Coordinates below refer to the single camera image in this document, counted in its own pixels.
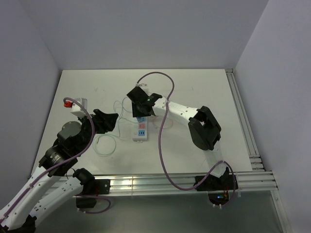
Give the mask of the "white multicolour power strip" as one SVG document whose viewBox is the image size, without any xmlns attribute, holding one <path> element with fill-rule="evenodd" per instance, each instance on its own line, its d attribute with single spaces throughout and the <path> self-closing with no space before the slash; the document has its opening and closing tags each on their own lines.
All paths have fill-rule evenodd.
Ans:
<svg viewBox="0 0 311 233">
<path fill-rule="evenodd" d="M 139 143 L 148 140 L 148 118 L 146 116 L 133 118 L 132 140 Z"/>
</svg>

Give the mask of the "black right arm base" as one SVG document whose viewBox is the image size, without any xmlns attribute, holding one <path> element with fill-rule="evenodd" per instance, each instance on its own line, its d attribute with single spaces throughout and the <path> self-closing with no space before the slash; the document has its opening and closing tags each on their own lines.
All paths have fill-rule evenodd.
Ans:
<svg viewBox="0 0 311 233">
<path fill-rule="evenodd" d="M 230 191 L 237 191 L 239 188 L 235 176 L 223 175 L 220 178 L 212 175 L 208 176 L 202 184 L 195 188 L 196 191 L 216 191 L 216 193 L 208 194 L 209 201 L 215 206 L 226 205 L 230 201 Z"/>
</svg>

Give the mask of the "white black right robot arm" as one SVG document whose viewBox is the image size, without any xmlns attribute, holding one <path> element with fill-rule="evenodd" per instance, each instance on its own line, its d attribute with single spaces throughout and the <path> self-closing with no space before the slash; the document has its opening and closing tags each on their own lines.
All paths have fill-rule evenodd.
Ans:
<svg viewBox="0 0 311 233">
<path fill-rule="evenodd" d="M 208 183 L 215 189 L 221 189 L 232 179 L 220 149 L 221 126 L 208 107 L 184 106 L 160 94 L 148 95 L 139 86 L 134 87 L 127 97 L 132 102 L 133 117 L 168 117 L 189 129 L 192 142 L 204 153 L 211 167 L 209 176 L 199 181 L 199 184 Z"/>
</svg>

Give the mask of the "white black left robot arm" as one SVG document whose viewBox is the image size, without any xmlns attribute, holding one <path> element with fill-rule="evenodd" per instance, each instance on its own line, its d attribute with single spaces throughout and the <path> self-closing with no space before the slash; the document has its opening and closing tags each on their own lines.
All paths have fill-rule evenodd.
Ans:
<svg viewBox="0 0 311 233">
<path fill-rule="evenodd" d="M 39 161 L 31 178 L 18 194 L 0 211 L 2 233 L 33 233 L 41 220 L 73 196 L 94 198 L 98 193 L 95 177 L 85 168 L 50 194 L 46 194 L 78 162 L 77 157 L 92 144 L 96 134 L 114 130 L 119 115 L 95 109 L 82 114 L 78 121 L 63 125 L 52 147 Z"/>
</svg>

